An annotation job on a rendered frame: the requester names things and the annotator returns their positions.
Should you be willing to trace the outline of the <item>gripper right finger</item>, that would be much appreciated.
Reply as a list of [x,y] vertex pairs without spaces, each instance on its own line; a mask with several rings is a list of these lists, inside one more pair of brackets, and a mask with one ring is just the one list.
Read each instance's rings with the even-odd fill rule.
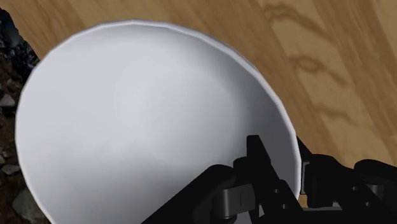
[[363,159],[351,169],[301,140],[298,146],[307,224],[397,224],[397,167]]

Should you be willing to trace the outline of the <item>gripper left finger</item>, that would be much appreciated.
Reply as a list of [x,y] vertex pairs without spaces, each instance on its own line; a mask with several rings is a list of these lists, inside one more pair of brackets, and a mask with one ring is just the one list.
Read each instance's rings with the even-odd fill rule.
[[302,215],[259,136],[247,136],[246,152],[231,167],[207,168],[142,224],[234,224],[241,213],[251,224],[267,224]]

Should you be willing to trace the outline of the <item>white bowl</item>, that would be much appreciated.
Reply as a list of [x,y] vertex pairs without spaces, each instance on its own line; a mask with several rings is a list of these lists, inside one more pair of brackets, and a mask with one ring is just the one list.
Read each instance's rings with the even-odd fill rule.
[[204,33],[149,20],[55,47],[15,119],[25,182],[52,224],[141,224],[209,166],[244,156],[248,135],[299,195],[295,130],[257,68]]

